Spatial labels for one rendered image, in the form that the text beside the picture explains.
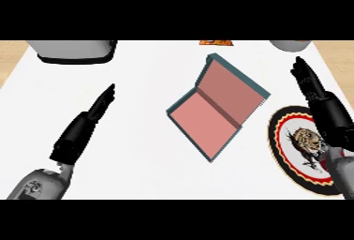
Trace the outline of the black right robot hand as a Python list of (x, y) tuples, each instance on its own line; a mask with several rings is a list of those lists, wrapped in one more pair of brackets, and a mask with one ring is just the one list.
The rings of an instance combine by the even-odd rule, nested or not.
[(308, 103), (320, 136), (332, 147), (354, 152), (354, 120), (339, 98), (324, 90), (320, 78), (299, 56), (290, 73)]

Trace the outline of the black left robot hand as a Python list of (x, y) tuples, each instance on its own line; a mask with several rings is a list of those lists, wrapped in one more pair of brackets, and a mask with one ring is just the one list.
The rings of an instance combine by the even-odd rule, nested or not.
[(103, 117), (109, 104), (115, 99), (115, 84), (110, 84), (97, 97), (97, 100), (87, 112), (81, 112), (54, 143), (50, 159), (66, 165), (78, 161), (87, 143), (90, 141), (96, 124)]

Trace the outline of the round plate red black rim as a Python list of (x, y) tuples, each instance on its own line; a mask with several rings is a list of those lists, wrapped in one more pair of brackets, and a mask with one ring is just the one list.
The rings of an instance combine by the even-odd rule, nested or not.
[(268, 144), (277, 165), (292, 181), (315, 194), (341, 195), (326, 170), (329, 146), (307, 107), (287, 106), (276, 111), (268, 124)]

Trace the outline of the pink open box teal rim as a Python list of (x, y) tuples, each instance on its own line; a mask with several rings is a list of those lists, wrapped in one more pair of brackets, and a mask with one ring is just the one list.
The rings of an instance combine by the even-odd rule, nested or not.
[(193, 88), (165, 110), (208, 162), (214, 162), (270, 95), (230, 62), (211, 53)]

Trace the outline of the grey round container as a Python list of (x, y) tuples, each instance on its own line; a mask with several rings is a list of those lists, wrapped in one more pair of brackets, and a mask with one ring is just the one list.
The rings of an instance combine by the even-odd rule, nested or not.
[(310, 43), (310, 40), (271, 40), (271, 44), (287, 53), (301, 52)]

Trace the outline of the grey appliance black base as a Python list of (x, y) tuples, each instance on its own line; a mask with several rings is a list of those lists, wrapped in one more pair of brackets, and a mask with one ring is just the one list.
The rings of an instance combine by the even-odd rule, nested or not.
[(112, 60), (116, 40), (29, 40), (38, 59), (48, 64), (91, 65)]

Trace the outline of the orange packet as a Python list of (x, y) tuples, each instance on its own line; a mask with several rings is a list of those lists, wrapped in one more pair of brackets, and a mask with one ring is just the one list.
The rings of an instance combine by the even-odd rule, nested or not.
[(233, 46), (230, 40), (199, 40), (199, 45)]

